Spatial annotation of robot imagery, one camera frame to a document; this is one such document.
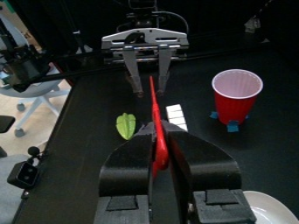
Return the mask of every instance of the black tabletop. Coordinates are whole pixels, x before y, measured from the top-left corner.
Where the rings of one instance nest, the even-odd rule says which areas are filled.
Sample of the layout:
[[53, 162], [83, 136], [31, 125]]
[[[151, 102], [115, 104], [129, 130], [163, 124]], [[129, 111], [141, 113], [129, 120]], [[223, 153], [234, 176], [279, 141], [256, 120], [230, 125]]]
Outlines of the black tabletop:
[[[215, 110], [211, 79], [223, 70], [239, 68], [259, 75], [264, 89], [239, 132], [210, 118]], [[92, 223], [99, 200], [99, 170], [111, 151], [125, 141], [116, 118], [135, 114], [137, 123], [151, 122], [148, 74], [141, 73], [144, 98], [133, 96], [123, 72], [81, 77], [71, 90], [41, 162], [40, 182], [31, 190], [16, 223]], [[238, 161], [243, 190], [267, 193], [299, 217], [299, 74], [271, 48], [172, 65], [166, 106], [180, 104], [190, 133], [218, 145]], [[172, 211], [163, 201], [167, 172], [155, 182], [154, 203], [164, 203], [156, 223]]]

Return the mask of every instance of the red plastic cup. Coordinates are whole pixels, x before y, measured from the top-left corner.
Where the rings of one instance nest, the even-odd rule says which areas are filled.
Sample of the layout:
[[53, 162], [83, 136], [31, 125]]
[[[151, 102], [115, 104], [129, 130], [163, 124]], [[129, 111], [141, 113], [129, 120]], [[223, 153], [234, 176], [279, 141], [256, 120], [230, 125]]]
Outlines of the red plastic cup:
[[214, 77], [211, 85], [220, 122], [242, 124], [263, 89], [263, 81], [250, 71], [231, 69]]

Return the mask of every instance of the green leaf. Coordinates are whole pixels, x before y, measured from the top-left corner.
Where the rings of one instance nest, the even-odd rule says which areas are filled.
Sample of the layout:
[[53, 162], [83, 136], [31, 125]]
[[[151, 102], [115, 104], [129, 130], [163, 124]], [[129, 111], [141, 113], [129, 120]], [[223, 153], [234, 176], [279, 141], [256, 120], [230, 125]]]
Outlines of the green leaf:
[[116, 119], [116, 130], [120, 136], [128, 140], [135, 134], [136, 130], [136, 117], [124, 113]]

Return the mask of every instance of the white cup rim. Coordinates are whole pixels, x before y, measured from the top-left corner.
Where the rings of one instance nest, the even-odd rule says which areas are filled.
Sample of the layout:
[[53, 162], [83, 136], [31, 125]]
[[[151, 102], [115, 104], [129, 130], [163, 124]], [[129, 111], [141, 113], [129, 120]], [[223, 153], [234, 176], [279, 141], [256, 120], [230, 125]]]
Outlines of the white cup rim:
[[[223, 93], [216, 89], [216, 87], [215, 87], [215, 80], [216, 80], [224, 73], [227, 73], [227, 72], [243, 72], [243, 73], [248, 73], [248, 74], [251, 74], [251, 75], [258, 79], [258, 82], [259, 82], [259, 84], [260, 84], [260, 85], [259, 85], [259, 89], [258, 89], [258, 91], [256, 91], [254, 94], [251, 94], [251, 95], [240, 96], [240, 97], [238, 97], [238, 96], [230, 96], [230, 95], [223, 94]], [[263, 86], [264, 86], [263, 81], [262, 81], [262, 79], [259, 78], [259, 76], [258, 76], [255, 73], [252, 73], [252, 72], [250, 72], [248, 70], [244, 70], [244, 69], [230, 69], [230, 70], [224, 70], [224, 71], [222, 71], [222, 72], [218, 73], [218, 74], [215, 75], [215, 77], [212, 78], [211, 85], [212, 85], [212, 89], [215, 90], [215, 92], [216, 92], [219, 95], [222, 95], [222, 96], [224, 96], [224, 97], [227, 97], [227, 98], [230, 98], [230, 99], [236, 99], [236, 100], [248, 99], [248, 98], [256, 96], [256, 95], [260, 93], [260, 91], [262, 91], [262, 89], [263, 89]]]

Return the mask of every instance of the black cable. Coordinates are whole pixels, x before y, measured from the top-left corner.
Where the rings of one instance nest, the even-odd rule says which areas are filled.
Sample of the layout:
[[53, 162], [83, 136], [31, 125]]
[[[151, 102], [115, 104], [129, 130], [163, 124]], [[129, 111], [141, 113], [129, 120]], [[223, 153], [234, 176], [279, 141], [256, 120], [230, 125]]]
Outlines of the black cable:
[[183, 23], [184, 23], [184, 26], [186, 26], [186, 33], [190, 34], [190, 26], [188, 26], [188, 23], [186, 21], [186, 19], [176, 13], [174, 12], [170, 12], [170, 11], [154, 11], [154, 14], [168, 14], [168, 15], [172, 15], [175, 17], [178, 17]]
[[69, 11], [68, 5], [67, 5], [64, 0], [60, 0], [60, 7], [61, 7], [61, 10], [63, 10], [64, 16], [67, 18], [73, 37], [77, 41], [79, 49], [83, 53], [85, 53], [87, 51], [85, 51], [83, 40], [81, 40], [81, 37], [80, 37], [80, 30], [79, 30], [79, 28], [75, 24], [75, 21], [73, 21], [72, 15], [71, 15], [71, 11]]
[[117, 0], [112, 0], [113, 3], [119, 4], [120, 6], [125, 7], [125, 8], [129, 8], [127, 5], [124, 5], [123, 3], [120, 3]]
[[116, 32], [121, 32], [121, 31], [120, 31], [120, 28], [121, 28], [121, 27], [127, 27], [127, 28], [129, 28], [129, 25], [131, 25], [131, 23], [125, 23], [125, 24], [119, 25], [117, 28], [116, 28]]

